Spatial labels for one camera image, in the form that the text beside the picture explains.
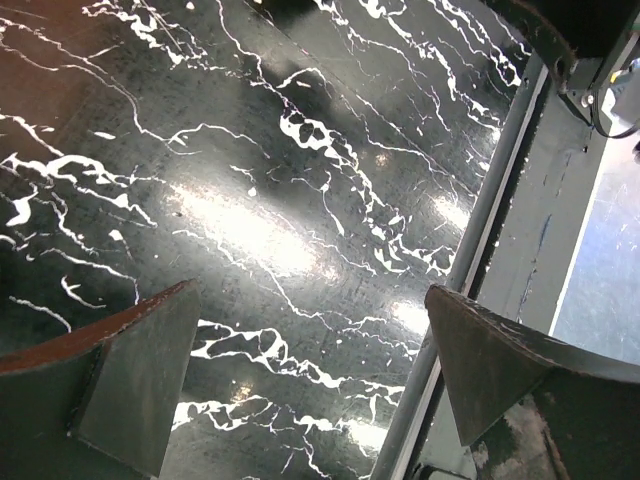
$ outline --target wire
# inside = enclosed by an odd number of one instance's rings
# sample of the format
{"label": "wire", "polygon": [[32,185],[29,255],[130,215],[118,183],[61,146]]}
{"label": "wire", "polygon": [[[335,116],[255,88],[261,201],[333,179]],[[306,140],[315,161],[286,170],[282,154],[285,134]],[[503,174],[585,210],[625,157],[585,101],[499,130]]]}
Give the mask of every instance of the wire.
{"label": "wire", "polygon": [[623,138],[628,138],[631,135],[635,134],[640,130],[640,118],[636,120],[628,130],[625,130],[622,133],[618,133],[616,135],[608,134],[604,127],[602,126],[602,122],[600,121],[600,89],[597,88],[593,92],[593,103],[591,104],[591,123],[593,127],[595,127],[596,131],[605,138],[611,138],[614,140],[621,140]]}

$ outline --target black cable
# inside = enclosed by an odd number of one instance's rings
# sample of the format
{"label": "black cable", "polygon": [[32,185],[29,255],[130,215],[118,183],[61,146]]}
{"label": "black cable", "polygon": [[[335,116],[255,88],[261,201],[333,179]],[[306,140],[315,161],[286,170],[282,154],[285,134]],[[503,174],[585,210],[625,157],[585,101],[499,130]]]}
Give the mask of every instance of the black cable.
{"label": "black cable", "polygon": [[640,118],[636,120],[636,122],[622,133],[618,133],[616,135],[610,135],[602,126],[602,122],[600,121],[600,89],[597,88],[593,92],[593,103],[591,104],[591,123],[596,131],[605,138],[611,138],[614,140],[621,140],[623,138],[630,137],[635,134],[638,130],[640,130]]}

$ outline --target marble pattern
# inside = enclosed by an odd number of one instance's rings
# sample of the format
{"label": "marble pattern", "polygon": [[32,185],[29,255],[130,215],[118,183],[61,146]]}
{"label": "marble pattern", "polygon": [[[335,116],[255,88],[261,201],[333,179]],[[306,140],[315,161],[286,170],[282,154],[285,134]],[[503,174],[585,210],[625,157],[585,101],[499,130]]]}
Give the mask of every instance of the marble pattern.
{"label": "marble pattern", "polygon": [[9,0],[0,353],[185,278],[162,478],[367,478],[529,55],[472,0]]}

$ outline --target brown edge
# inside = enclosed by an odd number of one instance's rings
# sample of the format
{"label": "brown edge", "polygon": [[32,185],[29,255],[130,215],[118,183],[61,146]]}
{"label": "brown edge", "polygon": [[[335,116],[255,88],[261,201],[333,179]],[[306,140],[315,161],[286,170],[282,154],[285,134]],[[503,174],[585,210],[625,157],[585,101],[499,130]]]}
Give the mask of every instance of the brown edge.
{"label": "brown edge", "polygon": [[0,375],[19,373],[85,353],[145,318],[168,297],[196,285],[195,280],[182,281],[120,313],[35,347],[0,357]]}

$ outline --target gray floor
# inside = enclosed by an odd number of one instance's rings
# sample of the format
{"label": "gray floor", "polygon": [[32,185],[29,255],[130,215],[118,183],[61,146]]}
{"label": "gray floor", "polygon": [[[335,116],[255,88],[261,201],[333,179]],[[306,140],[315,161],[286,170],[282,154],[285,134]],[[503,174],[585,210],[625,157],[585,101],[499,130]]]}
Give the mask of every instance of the gray floor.
{"label": "gray floor", "polygon": [[[614,126],[614,132],[620,131]],[[553,335],[640,364],[640,165],[636,134],[609,140],[593,210]]]}

